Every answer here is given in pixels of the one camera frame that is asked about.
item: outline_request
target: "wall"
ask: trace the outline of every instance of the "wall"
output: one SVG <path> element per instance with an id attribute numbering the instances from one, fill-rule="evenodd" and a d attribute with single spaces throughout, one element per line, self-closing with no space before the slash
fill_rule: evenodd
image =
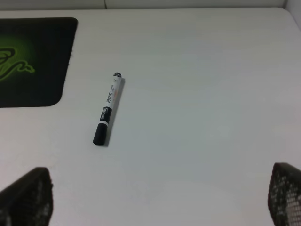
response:
<path id="1" fill-rule="evenodd" d="M 104 8 L 105 0 L 0 0 L 7 9 L 88 9 Z M 116 8 L 201 8 L 201 7 L 283 7 L 285 0 L 106 0 Z"/>
<path id="2" fill-rule="evenodd" d="M 291 12 L 299 28 L 301 28 L 301 0 L 289 0 L 286 9 Z"/>

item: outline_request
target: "white marker barrel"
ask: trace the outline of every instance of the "white marker barrel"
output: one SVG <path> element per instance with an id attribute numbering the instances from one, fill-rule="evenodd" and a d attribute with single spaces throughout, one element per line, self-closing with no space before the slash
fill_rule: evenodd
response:
<path id="1" fill-rule="evenodd" d="M 104 145 L 107 136 L 110 116 L 118 94 L 121 78 L 121 74 L 118 72 L 116 72 L 113 76 L 113 83 L 111 84 L 110 91 L 106 100 L 106 105 L 103 108 L 103 112 L 100 116 L 100 120 L 93 139 L 93 143 L 95 145 Z"/>

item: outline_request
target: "white table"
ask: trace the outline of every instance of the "white table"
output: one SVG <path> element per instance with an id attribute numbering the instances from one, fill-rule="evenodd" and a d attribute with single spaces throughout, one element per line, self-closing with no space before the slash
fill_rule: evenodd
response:
<path id="1" fill-rule="evenodd" d="M 49 168 L 51 226 L 271 226 L 274 162 L 301 168 L 301 32 L 278 8 L 6 11 L 79 25 L 63 97 L 0 109 L 0 189 Z M 92 143 L 112 75 L 108 147 Z"/>

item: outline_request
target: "mouse pad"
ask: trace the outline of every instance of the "mouse pad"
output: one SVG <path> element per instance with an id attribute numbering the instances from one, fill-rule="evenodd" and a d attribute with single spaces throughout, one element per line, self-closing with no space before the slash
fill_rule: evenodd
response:
<path id="1" fill-rule="evenodd" d="M 0 19 L 0 107 L 59 102 L 77 23 L 75 18 Z"/>

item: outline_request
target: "snake logo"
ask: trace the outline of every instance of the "snake logo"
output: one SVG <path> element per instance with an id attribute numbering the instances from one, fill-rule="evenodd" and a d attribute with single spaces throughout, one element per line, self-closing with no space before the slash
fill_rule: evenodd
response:
<path id="1" fill-rule="evenodd" d="M 26 60 L 11 59 L 16 55 L 16 50 L 12 47 L 0 48 L 0 81 L 8 78 L 13 72 L 33 73 L 34 68 Z"/>

